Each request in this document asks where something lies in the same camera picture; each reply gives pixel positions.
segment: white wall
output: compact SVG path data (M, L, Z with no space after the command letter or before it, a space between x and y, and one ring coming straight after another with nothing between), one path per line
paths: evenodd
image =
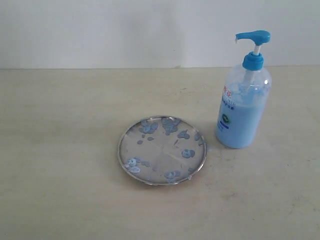
M0 68L320 65L319 0L0 0Z

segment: blue liquid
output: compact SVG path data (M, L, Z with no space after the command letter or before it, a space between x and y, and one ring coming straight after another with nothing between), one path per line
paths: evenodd
M243 106L221 101L216 138L234 149L249 146L255 137L264 108L265 104Z

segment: metal tray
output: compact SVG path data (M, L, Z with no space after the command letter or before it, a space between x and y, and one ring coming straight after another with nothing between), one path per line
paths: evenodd
M133 178L149 185L191 180L205 163L207 144L200 132L173 116L152 116L121 137L118 160Z

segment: blue pump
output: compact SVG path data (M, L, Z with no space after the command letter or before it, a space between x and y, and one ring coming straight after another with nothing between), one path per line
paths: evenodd
M235 35L235 42L239 39L251 39L255 43L254 51L249 52L243 59L242 66L249 71L258 71L264 66L264 57L260 53L262 44L270 41L271 34L265 30L242 32Z

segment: clear plastic bottle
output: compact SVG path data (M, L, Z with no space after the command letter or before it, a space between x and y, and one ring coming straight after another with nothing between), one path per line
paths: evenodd
M259 30L236 36L252 39L256 47L227 74L215 134L222 144L241 149L252 143L269 96L272 79L259 50L269 42L270 33Z

